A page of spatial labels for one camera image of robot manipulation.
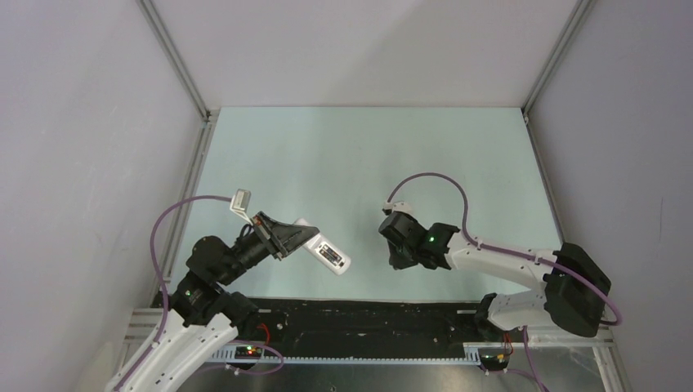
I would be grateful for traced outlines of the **white remote control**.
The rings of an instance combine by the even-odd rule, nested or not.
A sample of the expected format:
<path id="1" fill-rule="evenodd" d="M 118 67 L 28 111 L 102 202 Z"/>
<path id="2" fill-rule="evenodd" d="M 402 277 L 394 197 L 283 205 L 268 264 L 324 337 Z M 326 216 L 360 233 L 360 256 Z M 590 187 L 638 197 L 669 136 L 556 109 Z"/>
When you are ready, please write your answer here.
<path id="1" fill-rule="evenodd" d="M 337 276 L 344 274 L 351 265 L 351 258 L 322 233 L 308 239 L 302 244 L 302 249 Z"/>

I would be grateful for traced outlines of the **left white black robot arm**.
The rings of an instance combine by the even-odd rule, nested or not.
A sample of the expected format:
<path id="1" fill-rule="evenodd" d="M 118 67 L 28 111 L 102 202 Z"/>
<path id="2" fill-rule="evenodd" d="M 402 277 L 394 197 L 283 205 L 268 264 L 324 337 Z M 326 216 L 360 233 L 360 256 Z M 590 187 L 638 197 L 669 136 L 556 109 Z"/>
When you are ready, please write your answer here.
<path id="1" fill-rule="evenodd" d="M 222 346 L 256 333 L 258 307 L 226 287 L 269 256 L 291 255 L 320 231 L 281 223 L 263 212 L 251 222 L 252 231 L 231 247 L 216 236 L 195 243 L 185 277 L 163 297 L 161 321 L 105 390 L 175 391 Z"/>

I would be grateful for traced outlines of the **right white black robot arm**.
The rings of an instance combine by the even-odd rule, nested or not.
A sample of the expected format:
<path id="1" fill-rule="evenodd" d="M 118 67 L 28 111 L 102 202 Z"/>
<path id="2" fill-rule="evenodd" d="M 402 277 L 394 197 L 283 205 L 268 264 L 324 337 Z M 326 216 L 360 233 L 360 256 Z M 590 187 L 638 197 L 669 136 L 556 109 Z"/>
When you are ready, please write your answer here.
<path id="1" fill-rule="evenodd" d="M 503 248 L 453 225 L 422 226 L 405 212 L 390 213 L 378 232 L 395 270 L 475 270 L 524 287 L 515 294 L 484 295 L 474 316 L 477 335 L 495 341 L 519 327 L 559 327 L 594 337 L 611 282 L 584 249 L 563 243 L 557 251 Z"/>

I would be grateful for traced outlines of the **AAA battery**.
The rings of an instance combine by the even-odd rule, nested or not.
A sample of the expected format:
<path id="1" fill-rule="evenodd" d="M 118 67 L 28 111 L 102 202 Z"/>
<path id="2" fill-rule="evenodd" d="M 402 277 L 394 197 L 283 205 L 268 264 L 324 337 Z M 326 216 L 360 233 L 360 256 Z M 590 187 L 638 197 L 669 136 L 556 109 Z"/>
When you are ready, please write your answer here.
<path id="1" fill-rule="evenodd" d="M 336 268 L 341 268 L 344 264 L 343 257 L 328 244 L 323 244 L 319 249 L 319 254 Z"/>

